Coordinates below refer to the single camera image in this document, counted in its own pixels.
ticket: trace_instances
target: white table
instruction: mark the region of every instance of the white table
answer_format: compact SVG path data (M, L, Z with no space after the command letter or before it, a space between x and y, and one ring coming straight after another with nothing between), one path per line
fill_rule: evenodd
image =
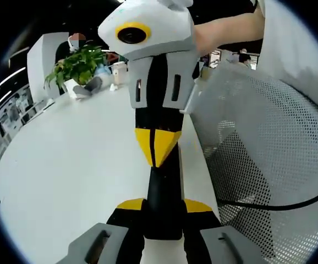
M27 260L57 262L67 254L70 242L94 224L106 223L119 203L146 197L150 167L134 128L125 87L81 102L65 94L22 127L0 161L0 215ZM179 144L185 197L206 203L218 215L189 116ZM153 255L153 243L155 252L160 247L183 249L182 241L173 245L146 240L142 263L155 262L145 260Z

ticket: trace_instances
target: potted plant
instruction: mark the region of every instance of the potted plant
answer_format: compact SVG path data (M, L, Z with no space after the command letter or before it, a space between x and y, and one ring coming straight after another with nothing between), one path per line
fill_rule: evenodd
M59 87L66 86L72 91L75 85L86 85L94 75L98 65L106 60L106 54L101 51L100 46L84 45L66 59L57 62L45 81L55 79Z

